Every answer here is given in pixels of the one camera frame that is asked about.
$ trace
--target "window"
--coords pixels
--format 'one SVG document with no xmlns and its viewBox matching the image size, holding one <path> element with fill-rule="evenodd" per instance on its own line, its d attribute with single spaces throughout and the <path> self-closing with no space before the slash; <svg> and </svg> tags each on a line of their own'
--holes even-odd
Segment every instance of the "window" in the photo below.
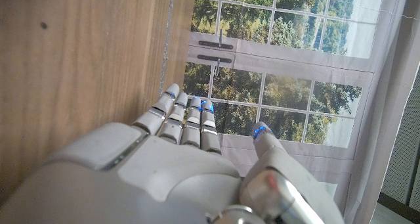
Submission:
<svg viewBox="0 0 420 224">
<path fill-rule="evenodd" d="M 219 133 L 251 135 L 266 123 L 278 139 L 347 148 L 362 88 L 187 63 L 184 90 L 210 98 Z"/>
<path fill-rule="evenodd" d="M 191 31 L 369 58 L 382 0 L 196 0 Z"/>
</svg>

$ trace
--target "robot finger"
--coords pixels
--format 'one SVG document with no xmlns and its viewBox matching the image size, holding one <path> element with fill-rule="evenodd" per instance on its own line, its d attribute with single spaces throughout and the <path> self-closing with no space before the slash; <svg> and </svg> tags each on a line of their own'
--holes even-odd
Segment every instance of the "robot finger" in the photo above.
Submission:
<svg viewBox="0 0 420 224">
<path fill-rule="evenodd" d="M 201 149 L 221 155 L 221 145 L 216 131 L 213 104 L 209 99 L 201 104 Z"/>
<path fill-rule="evenodd" d="M 179 145 L 180 134 L 182 131 L 182 120 L 184 118 L 185 106 L 188 100 L 186 93 L 182 92 L 175 104 L 173 105 L 171 114 L 164 121 L 162 128 L 159 132 L 159 137 Z"/>
<path fill-rule="evenodd" d="M 180 141 L 181 145 L 190 145 L 200 148 L 200 118 L 201 99 L 199 97 L 194 97 L 188 108 L 188 115 Z"/>
<path fill-rule="evenodd" d="M 174 83 L 162 94 L 159 100 L 134 123 L 151 135 L 156 135 L 179 94 L 179 86 Z"/>
</svg>

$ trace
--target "fingertip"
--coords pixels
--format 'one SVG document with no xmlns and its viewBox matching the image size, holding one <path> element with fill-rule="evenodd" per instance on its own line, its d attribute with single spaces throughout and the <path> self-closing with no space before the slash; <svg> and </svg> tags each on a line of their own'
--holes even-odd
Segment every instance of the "fingertip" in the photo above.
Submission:
<svg viewBox="0 0 420 224">
<path fill-rule="evenodd" d="M 173 83 L 171 86 L 168 87 L 168 89 L 166 89 L 165 92 L 176 98 L 179 94 L 179 86 L 176 83 Z"/>
</svg>

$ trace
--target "white curtain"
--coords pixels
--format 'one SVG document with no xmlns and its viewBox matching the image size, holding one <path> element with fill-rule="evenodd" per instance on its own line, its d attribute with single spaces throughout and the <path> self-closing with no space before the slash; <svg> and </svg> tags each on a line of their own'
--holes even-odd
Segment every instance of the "white curtain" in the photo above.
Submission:
<svg viewBox="0 0 420 224">
<path fill-rule="evenodd" d="M 385 63 L 377 69 L 376 87 L 362 126 L 347 200 L 346 223 L 369 223 L 381 187 L 404 107 L 420 62 L 419 0 L 400 0 L 396 14 L 403 14 L 396 34 L 388 41 Z"/>
<path fill-rule="evenodd" d="M 272 10 L 272 17 L 285 11 L 275 9 L 275 4 L 273 7 L 261 7 L 230 0 L 206 1 L 219 4 L 218 11 L 217 7 L 214 9 L 217 13 L 216 26 L 219 26 L 222 19 L 220 13 L 223 13 L 221 10 L 224 5 L 243 5 L 244 10 Z M 201 93 L 213 102 L 231 104 L 237 106 L 236 108 L 256 108 L 256 120 L 262 121 L 263 110 L 306 116 L 306 120 L 303 118 L 303 136 L 298 139 L 280 138 L 283 146 L 294 159 L 324 184 L 342 211 L 346 223 L 369 223 L 420 60 L 420 33 L 417 33 L 420 18 L 417 14 L 418 3 L 418 0 L 355 0 L 349 5 L 352 8 L 352 15 L 349 17 L 351 21 L 328 14 L 318 14 L 317 18 L 325 18 L 325 34 L 331 34 L 327 31 L 329 23 L 348 24 L 348 29 L 343 28 L 339 33 L 346 39 L 346 50 L 342 53 L 331 54 L 321 46 L 317 51 L 275 46 L 270 44 L 271 35 L 265 43 L 252 42 L 249 39 L 246 41 L 234 36 L 224 37 L 223 43 L 230 44 L 233 48 L 220 51 L 198 44 L 200 40 L 218 42 L 218 31 L 215 34 L 192 32 L 187 61 L 192 64 L 211 64 L 208 66 L 211 67 L 209 89 Z M 304 14 L 299 11 L 288 12 Z M 261 90 L 259 96 L 255 95 L 259 100 L 241 101 L 212 93 L 212 89 L 216 87 L 213 85 L 215 63 L 200 59 L 199 55 L 232 59 L 231 63 L 221 62 L 220 67 L 261 76 Z M 269 76 L 309 82 L 307 107 L 264 104 L 264 81 Z M 311 98 L 317 97 L 314 89 L 320 82 L 361 88 L 362 92 L 354 103 L 354 113 L 344 115 L 340 112 L 324 113 L 313 110 Z M 242 85 L 231 86 L 246 91 Z M 306 132 L 310 131 L 311 117 L 316 116 L 329 116 L 334 118 L 335 122 L 344 123 L 343 126 L 334 125 L 336 127 L 333 129 L 333 126 L 329 127 L 329 140 L 316 143 L 306 140 L 305 137 Z M 245 133 L 233 132 L 221 134 L 220 141 L 222 155 L 231 160 L 240 174 L 245 176 L 258 159 L 252 138 Z"/>
</svg>

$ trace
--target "wall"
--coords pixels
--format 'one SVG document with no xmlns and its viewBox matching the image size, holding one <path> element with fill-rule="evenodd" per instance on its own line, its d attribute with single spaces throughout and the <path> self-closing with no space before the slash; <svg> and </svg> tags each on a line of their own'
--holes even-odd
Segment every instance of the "wall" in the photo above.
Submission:
<svg viewBox="0 0 420 224">
<path fill-rule="evenodd" d="M 52 151 L 152 105 L 166 36 L 183 73 L 194 0 L 173 0 L 167 32 L 170 2 L 0 0 L 0 204 Z"/>
</svg>

